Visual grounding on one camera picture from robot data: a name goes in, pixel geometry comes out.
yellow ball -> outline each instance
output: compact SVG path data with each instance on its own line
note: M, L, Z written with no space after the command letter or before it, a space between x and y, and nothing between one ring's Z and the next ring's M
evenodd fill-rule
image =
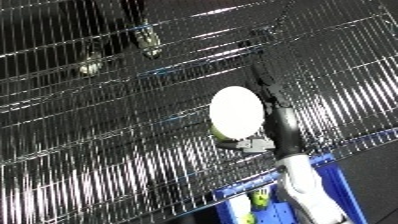
M210 128L210 132L212 135L214 135L214 137L216 137L216 139L218 141L226 141L229 140L228 137L226 137L225 135L223 135L217 128L216 126L212 125Z
M255 223L256 223L256 217L254 216L253 213L245 215L239 221L239 224L255 224Z

metal grid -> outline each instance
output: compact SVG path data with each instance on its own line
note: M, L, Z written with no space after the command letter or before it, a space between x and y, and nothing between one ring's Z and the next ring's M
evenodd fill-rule
M157 60L118 1L96 1L109 26L95 35L74 10L92 2L77 2L0 3L3 223L160 222L269 171L271 155L218 150L208 131L211 97L253 62L283 80L309 150L345 158L397 137L396 23L377 1L148 1ZM250 36L264 26L272 39ZM100 39L104 68L79 75Z

metal wire rack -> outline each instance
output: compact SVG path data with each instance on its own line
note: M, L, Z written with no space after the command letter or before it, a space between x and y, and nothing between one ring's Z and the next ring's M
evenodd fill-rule
M283 81L309 153L398 136L398 29L379 1L145 4L139 26L116 0L0 2L2 223L157 223L269 172L271 154L219 150L209 134L212 96L252 63ZM156 60L132 35L147 27ZM96 42L101 71L79 74Z

reflective surface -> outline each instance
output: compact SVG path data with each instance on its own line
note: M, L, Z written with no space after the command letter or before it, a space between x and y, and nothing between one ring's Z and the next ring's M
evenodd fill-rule
M140 4L1 1L2 223L159 222L272 169L209 133L211 98L244 85L253 62L283 81L311 152L396 138L396 22L378 2ZM158 59L137 47L147 27ZM80 74L93 49L102 69Z

small object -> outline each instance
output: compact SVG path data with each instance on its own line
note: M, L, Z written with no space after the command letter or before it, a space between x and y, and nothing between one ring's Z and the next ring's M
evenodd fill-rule
M226 136L224 136L219 130L217 130L217 128L216 128L214 125L211 126L210 132L211 132L211 133L214 135L214 137L215 137L218 141L220 141L220 142L229 140L229 138L226 137Z
M140 25L141 27L134 31L135 38L138 42L138 48L142 50L144 56L149 59L157 59L162 53L160 48L160 38L153 30L153 26L148 23L148 20Z
M224 140L217 143L217 147L221 149L242 151L244 154L258 154L264 153L268 150L274 150L275 144L273 141L266 141L265 139L258 137L242 141Z
M84 52L79 72L85 76L94 76L100 72L103 66L101 51L89 47L87 51Z
M249 213L245 216L243 216L239 224L255 224L256 223L256 216L253 213Z
M255 217L251 213L252 205L247 195L240 195L229 200L230 211L238 224L254 224Z
M230 86L213 97L210 118L218 135L228 139L245 139L260 129L264 121L264 108L252 91Z
M268 206L269 203L269 191L268 189L260 189L254 191L250 195L250 199L252 201L252 205L255 209L263 210Z

